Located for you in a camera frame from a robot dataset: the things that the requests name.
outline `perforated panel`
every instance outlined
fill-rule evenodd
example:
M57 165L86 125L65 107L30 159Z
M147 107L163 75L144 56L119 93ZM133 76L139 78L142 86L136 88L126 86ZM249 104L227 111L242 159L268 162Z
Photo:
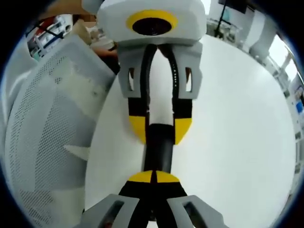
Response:
M70 37L22 85L9 118L5 168L14 198L35 227L79 223L86 161L64 146L90 147L113 80L93 51Z

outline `yellow ring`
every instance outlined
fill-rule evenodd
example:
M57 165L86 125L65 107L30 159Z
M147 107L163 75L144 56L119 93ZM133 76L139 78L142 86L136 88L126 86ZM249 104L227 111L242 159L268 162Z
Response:
M155 10L155 9L148 9L148 10L143 10L140 12L137 12L131 16L129 16L129 18L127 19L127 27L129 29L133 30L133 24L141 19L145 19L145 18L159 18L159 19L163 19L167 22L169 22L171 24L171 30L174 29L177 25L177 18L166 11L163 10Z

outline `white table surface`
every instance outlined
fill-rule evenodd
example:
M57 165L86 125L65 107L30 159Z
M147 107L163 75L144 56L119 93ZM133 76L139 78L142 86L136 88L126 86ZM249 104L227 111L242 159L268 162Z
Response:
M218 210L230 228L269 227L285 205L295 170L294 131L285 98L251 57L210 36L201 42L202 85L193 102L192 125L174 147L171 172L188 195ZM153 122L167 123L172 82L160 52L150 77ZM155 112L155 106L162 112ZM92 140L86 209L118 193L128 177L141 171L143 150L130 128L127 99L116 79Z

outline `black cylinder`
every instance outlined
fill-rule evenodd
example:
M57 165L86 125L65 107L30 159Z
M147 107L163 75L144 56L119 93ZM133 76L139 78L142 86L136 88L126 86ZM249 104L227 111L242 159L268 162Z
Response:
M173 126L166 124L149 125L146 131L144 171L171 172L174 138Z

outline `person's arm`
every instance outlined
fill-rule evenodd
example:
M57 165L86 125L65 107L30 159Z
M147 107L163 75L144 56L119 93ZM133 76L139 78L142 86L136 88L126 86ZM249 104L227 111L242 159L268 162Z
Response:
M90 14L81 6L81 0L55 0L39 19L45 19L60 14Z

